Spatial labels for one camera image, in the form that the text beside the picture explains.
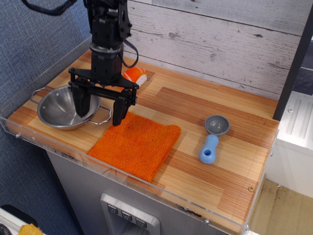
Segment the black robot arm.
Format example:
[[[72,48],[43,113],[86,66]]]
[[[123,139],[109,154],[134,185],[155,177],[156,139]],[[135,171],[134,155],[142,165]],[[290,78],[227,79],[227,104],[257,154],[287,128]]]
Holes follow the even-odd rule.
[[[131,36],[132,24],[128,18],[125,0],[86,0],[92,35],[91,69],[69,70],[70,88],[75,111],[84,117],[90,107],[92,95],[114,100],[113,126],[121,124],[128,108],[136,104],[139,86],[122,76],[124,44]]]

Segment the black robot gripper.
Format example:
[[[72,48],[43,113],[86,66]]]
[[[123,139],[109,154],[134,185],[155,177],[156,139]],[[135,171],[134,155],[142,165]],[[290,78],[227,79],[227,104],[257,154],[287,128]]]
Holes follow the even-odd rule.
[[[91,68],[70,68],[70,89],[79,117],[89,112],[91,95],[114,100],[113,126],[119,126],[128,108],[137,103],[139,86],[122,76],[123,52],[91,51]]]

